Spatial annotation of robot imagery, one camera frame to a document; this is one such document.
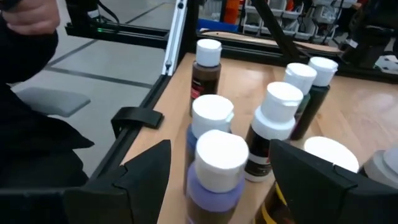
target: wooden surface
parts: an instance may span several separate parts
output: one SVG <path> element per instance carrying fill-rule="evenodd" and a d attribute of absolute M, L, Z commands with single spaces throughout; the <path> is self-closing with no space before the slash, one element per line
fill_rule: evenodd
<path fill-rule="evenodd" d="M 209 31 L 209 32 L 204 32 L 203 35 L 208 35 L 208 36 L 218 36 L 218 37 L 224 37 L 224 38 L 229 38 L 229 39 L 234 39 L 234 40 L 243 40 L 247 42 L 254 42 L 254 43 L 260 43 L 260 44 L 268 44 L 268 45 L 277 45 L 274 40 L 266 40 L 262 38 L 257 38 L 257 37 L 250 37 L 247 35 L 242 35 L 242 34 L 233 34 L 230 32 L 218 32 L 218 31 Z M 304 43 L 304 42 L 299 42 L 299 41 L 294 41 L 297 45 L 302 45 L 304 47 L 309 47 L 312 49 L 316 50 L 323 50 L 327 52 L 340 52 L 340 50 L 336 47 L 330 47 L 330 46 L 324 46 L 324 45 L 318 45 L 318 44 L 310 44 L 310 43 Z"/>
<path fill-rule="evenodd" d="M 159 222 L 183 224 L 185 201 L 182 193 L 185 130 L 190 123 L 188 99 L 194 55 L 187 54 L 155 110 L 165 115 L 159 130 L 143 128 L 124 162 L 163 139 L 172 141 L 172 166 Z M 268 83 L 281 80 L 284 68 L 222 59 L 219 94 L 235 105 L 232 131 L 245 137 L 254 109 L 261 103 Z M 364 162 L 378 149 L 387 149 L 398 136 L 398 87 L 335 77 L 331 91 L 313 122 L 309 136 L 326 136 L 344 144 Z M 295 142 L 300 147 L 302 142 Z M 264 183 L 246 181 L 232 224 L 248 223 L 264 200 L 273 176 Z"/>

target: brown paint bottle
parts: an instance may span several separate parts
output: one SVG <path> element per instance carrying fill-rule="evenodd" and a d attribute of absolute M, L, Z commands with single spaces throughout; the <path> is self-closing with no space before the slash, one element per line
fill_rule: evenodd
<path fill-rule="evenodd" d="M 217 94 L 221 72 L 221 43 L 212 39 L 197 42 L 196 60 L 192 66 L 190 115 L 193 101 L 202 95 Z"/>

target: hand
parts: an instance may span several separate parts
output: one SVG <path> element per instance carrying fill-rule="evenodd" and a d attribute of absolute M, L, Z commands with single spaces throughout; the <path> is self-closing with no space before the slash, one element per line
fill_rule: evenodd
<path fill-rule="evenodd" d="M 53 34 L 60 24 L 57 0 L 22 0 L 2 16 L 8 28 L 22 35 Z"/>

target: orange object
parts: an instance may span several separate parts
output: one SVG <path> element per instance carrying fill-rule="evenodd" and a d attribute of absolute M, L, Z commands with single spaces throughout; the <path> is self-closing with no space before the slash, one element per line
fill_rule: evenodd
<path fill-rule="evenodd" d="M 294 9 L 294 1 L 288 0 L 286 4 L 286 11 L 293 11 Z"/>
<path fill-rule="evenodd" d="M 240 0 L 227 0 L 225 7 L 224 22 L 236 24 L 239 15 Z"/>

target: purple paint bottle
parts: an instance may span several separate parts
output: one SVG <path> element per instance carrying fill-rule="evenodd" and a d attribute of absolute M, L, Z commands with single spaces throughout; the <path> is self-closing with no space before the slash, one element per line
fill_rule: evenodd
<path fill-rule="evenodd" d="M 187 175 L 187 219 L 192 224 L 227 224 L 244 189 L 244 165 L 249 157 L 245 140 L 211 130 L 196 147 Z"/>
<path fill-rule="evenodd" d="M 199 96 L 192 103 L 192 124 L 187 129 L 185 145 L 185 170 L 183 192 L 187 189 L 187 171 L 195 160 L 195 147 L 198 138 L 212 129 L 231 132 L 231 120 L 234 117 L 232 102 L 219 95 Z"/>

